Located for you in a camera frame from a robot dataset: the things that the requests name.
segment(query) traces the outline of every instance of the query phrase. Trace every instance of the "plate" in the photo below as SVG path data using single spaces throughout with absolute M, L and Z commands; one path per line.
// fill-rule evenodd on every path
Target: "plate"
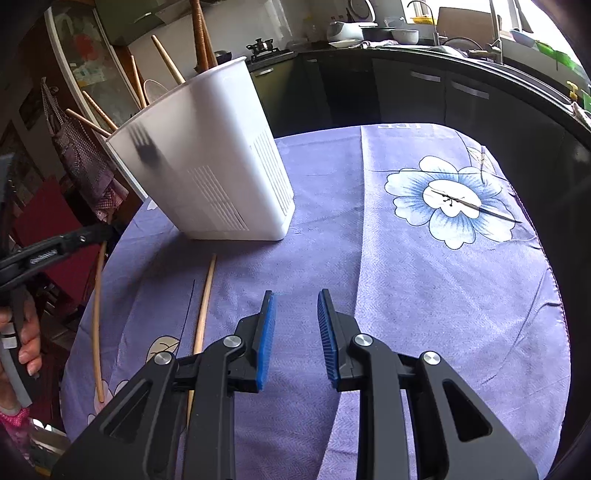
M 348 48 L 354 45 L 359 45 L 361 42 L 362 40 L 341 40 L 329 42 L 329 45 L 332 45 L 335 48 Z

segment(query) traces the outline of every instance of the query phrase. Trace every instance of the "wooden chopstick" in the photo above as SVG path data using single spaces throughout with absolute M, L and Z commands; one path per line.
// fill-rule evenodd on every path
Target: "wooden chopstick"
M 82 95 L 86 99 L 86 101 L 90 104 L 92 108 L 96 110 L 96 112 L 102 117 L 102 119 L 109 125 L 109 128 L 114 132 L 117 130 L 117 125 L 115 122 L 109 118 L 109 116 L 103 111 L 103 109 L 92 99 L 92 97 L 88 94 L 88 92 L 82 92 Z
M 113 211 L 107 215 L 107 223 L 111 223 L 113 219 Z M 103 266 L 105 265 L 105 253 L 107 250 L 107 242 L 102 242 L 100 245 L 100 252 L 96 260 L 95 273 L 95 299 L 92 304 L 92 364 L 95 372 L 96 396 L 100 403 L 105 401 L 105 392 L 103 392 L 103 377 L 100 372 L 100 288 L 103 274 Z
M 205 21 L 199 0 L 191 0 L 191 18 L 193 20 L 193 36 L 195 38 L 195 53 L 197 55 L 197 71 L 209 70 L 207 47 L 205 42 Z
M 181 83 L 184 83 L 185 82 L 184 77 L 181 75 L 177 66 L 174 64 L 173 59 L 170 58 L 170 56 L 168 55 L 168 53 L 166 52 L 166 50 L 164 49 L 164 47 L 160 43 L 160 40 L 156 38 L 156 35 L 152 35 L 152 41 L 154 42 L 156 49 L 160 53 L 160 56 L 164 60 L 164 63 L 168 67 L 168 70 L 170 71 L 170 73 L 173 75 L 174 80 L 177 82 L 177 84 L 180 85 Z
M 201 297 L 201 308 L 199 309 L 199 316 L 197 317 L 197 330 L 195 331 L 195 343 L 193 344 L 193 355 L 201 353 L 203 350 L 203 338 L 205 337 L 205 321 L 207 318 L 207 307 L 209 305 L 209 296 L 212 293 L 213 271 L 216 268 L 217 255 L 213 254 L 209 262 L 209 270 L 205 279 L 205 286 L 203 287 L 203 297 Z M 191 408 L 193 406 L 193 397 L 195 392 L 189 390 L 189 399 L 187 402 L 187 425 L 191 418 Z
M 91 129 L 93 129 L 95 132 L 100 133 L 103 137 L 110 137 L 111 136 L 111 134 L 107 130 L 103 130 L 98 125 L 95 125 L 90 120 L 87 120 L 82 115 L 79 115 L 78 113 L 76 113 L 73 110 L 70 110 L 69 108 L 66 109 L 66 115 L 79 120 L 80 122 L 85 124 L 87 127 L 90 127 Z
M 144 95 L 144 89 L 142 88 L 142 83 L 139 81 L 139 73 L 138 73 L 138 66 L 135 64 L 135 57 L 131 56 L 131 67 L 134 71 L 134 83 L 135 89 L 138 94 L 139 98 L 139 105 L 142 109 L 146 108 L 148 105 L 146 104 L 146 97 Z
M 199 2 L 199 17 L 201 18 L 201 22 L 203 24 L 203 39 L 205 41 L 207 63 L 209 64 L 209 68 L 212 69 L 217 67 L 217 58 L 213 52 L 212 39 L 209 37 L 209 30 L 207 29 L 207 24 L 205 23 L 205 15 L 203 15 L 203 10 L 201 9 L 201 2 Z

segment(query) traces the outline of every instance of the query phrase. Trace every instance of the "kitchen cabinet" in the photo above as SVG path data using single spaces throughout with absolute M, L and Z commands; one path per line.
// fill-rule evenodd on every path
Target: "kitchen cabinet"
M 329 52 L 317 56 L 332 127 L 380 122 L 372 59 Z
M 563 127 L 512 95 L 451 72 L 445 124 L 485 145 L 528 212 L 538 215 L 559 161 Z
M 274 138 L 322 128 L 301 59 L 254 70 L 251 77 Z
M 444 72 L 394 60 L 373 63 L 382 122 L 444 124 Z
M 164 25 L 152 14 L 159 0 L 96 0 L 96 11 L 111 45 L 129 45 L 144 33 Z

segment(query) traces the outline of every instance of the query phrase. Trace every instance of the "cabinet handle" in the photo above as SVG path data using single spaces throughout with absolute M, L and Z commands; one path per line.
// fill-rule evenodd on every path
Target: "cabinet handle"
M 263 70 L 261 72 L 256 72 L 255 77 L 260 77 L 261 75 L 266 75 L 267 73 L 271 73 L 272 71 L 273 71 L 273 69 L 271 68 L 271 69 Z
M 481 92 L 480 90 L 476 90 L 474 88 L 467 87 L 466 85 L 462 85 L 461 83 L 452 82 L 452 87 L 454 87 L 456 90 L 460 90 L 462 92 L 465 92 L 468 95 L 473 95 L 475 97 L 484 98 L 484 100 L 489 99 L 488 93 Z
M 142 18 L 148 17 L 149 15 L 152 15 L 152 12 L 148 12 L 146 14 L 143 14 L 141 17 L 138 17 L 134 20 L 134 23 L 139 22 L 140 20 L 142 20 Z
M 441 77 L 437 77 L 435 75 L 426 75 L 424 73 L 419 73 L 419 72 L 415 72 L 413 70 L 410 71 L 410 75 L 412 77 L 421 79 L 421 80 L 426 80 L 428 82 L 441 82 Z

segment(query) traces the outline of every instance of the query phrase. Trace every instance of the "metal screw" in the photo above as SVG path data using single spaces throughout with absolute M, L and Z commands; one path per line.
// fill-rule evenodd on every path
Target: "metal screw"
M 370 346 L 374 342 L 374 339 L 365 333 L 360 333 L 354 338 L 354 340 L 357 345 L 361 346 Z
M 158 365 L 167 365 L 170 363 L 170 361 L 173 359 L 173 356 L 170 355 L 170 353 L 168 352 L 160 352 L 157 353 L 156 356 L 154 357 L 154 361 L 158 364 Z
M 423 354 L 423 360 L 425 360 L 429 365 L 437 365 L 441 361 L 441 357 L 435 352 L 425 352 Z
M 237 335 L 229 335 L 223 340 L 223 344 L 228 348 L 236 348 L 237 346 L 240 346 L 241 343 L 242 339 Z

